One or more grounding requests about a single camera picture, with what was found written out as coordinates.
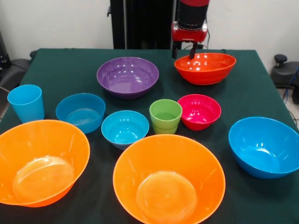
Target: green cloth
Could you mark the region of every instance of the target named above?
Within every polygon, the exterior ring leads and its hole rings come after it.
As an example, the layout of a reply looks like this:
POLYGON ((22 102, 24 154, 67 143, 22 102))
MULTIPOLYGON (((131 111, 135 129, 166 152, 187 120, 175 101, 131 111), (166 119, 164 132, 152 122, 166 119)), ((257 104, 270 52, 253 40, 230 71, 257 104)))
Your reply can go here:
MULTIPOLYGON (((188 53, 179 51, 178 57, 188 53)), ((237 165, 228 143, 230 127, 239 119, 249 116, 265 116, 280 120, 295 130, 297 128, 256 51, 227 50, 226 53, 237 59, 229 76, 219 84, 195 86, 178 74, 170 50, 41 49, 22 84, 41 87, 46 119, 56 119, 56 105, 63 98, 79 92, 101 96, 107 106, 106 116, 119 110, 134 110, 148 119, 150 104, 161 98, 178 100, 184 95, 199 93, 216 99, 222 107, 222 115, 216 123, 204 131, 194 132, 180 122, 177 131, 177 134, 195 139, 209 148, 220 161, 226 175, 224 199, 218 210, 204 223, 299 223, 299 172, 276 180, 253 178, 237 165), (158 82, 139 99, 114 98, 97 82, 97 69, 104 62, 122 56, 145 58, 159 69, 158 82)), ((9 107, 0 123, 0 133, 19 124, 16 114, 9 107)), ((91 146, 88 166, 64 198, 53 205, 36 209, 1 204, 0 222, 139 223, 121 207, 114 194, 112 173, 121 151, 104 139, 100 129, 87 137, 91 146)))

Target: red bowl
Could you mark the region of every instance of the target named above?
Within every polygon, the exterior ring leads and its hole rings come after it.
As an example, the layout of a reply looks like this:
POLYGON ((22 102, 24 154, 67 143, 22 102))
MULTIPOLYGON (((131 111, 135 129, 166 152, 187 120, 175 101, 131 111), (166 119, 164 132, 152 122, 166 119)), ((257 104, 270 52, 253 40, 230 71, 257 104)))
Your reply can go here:
POLYGON ((183 108, 183 123, 193 131, 206 129, 221 115, 221 107, 217 101, 205 95, 187 95, 178 103, 183 108))
POLYGON ((211 85, 225 79, 236 63, 231 55, 221 53, 195 54, 178 59, 174 66, 180 75, 189 83, 195 85, 211 85))

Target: cup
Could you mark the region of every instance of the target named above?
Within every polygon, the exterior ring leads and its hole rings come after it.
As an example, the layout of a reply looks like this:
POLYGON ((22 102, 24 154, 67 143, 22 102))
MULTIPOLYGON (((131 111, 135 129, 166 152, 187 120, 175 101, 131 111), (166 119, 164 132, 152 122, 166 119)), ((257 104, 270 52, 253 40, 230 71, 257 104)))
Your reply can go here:
POLYGON ((156 134, 174 134, 181 120, 183 109, 171 99, 160 99, 149 108, 150 119, 156 134))
POLYGON ((22 123, 45 118, 42 89, 36 85, 21 85, 10 91, 7 100, 22 123))

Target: light blue bowl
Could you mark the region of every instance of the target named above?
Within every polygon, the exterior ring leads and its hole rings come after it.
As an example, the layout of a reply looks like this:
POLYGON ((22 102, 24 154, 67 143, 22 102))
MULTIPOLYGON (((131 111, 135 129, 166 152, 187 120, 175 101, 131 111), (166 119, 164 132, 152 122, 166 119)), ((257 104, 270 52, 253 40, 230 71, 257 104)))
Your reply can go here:
POLYGON ((228 139, 239 165, 254 177, 274 179, 299 169, 299 135, 277 120, 241 119, 228 139))
POLYGON ((125 150, 132 143, 142 139, 149 131, 149 122, 135 111, 118 111, 103 121, 102 134, 115 147, 125 150))
POLYGON ((101 97, 91 93, 78 93, 64 98, 56 107, 56 116, 78 127, 85 134, 101 125, 106 105, 101 97))

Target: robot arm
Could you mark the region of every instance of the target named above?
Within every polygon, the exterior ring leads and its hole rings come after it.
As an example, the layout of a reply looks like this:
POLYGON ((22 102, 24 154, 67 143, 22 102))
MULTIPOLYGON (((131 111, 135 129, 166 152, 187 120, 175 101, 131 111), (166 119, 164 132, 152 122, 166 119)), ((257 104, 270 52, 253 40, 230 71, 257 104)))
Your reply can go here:
POLYGON ((194 58, 197 43, 207 35, 206 13, 210 0, 178 0, 178 21, 172 23, 172 57, 177 57, 178 44, 192 42, 190 59, 194 58))

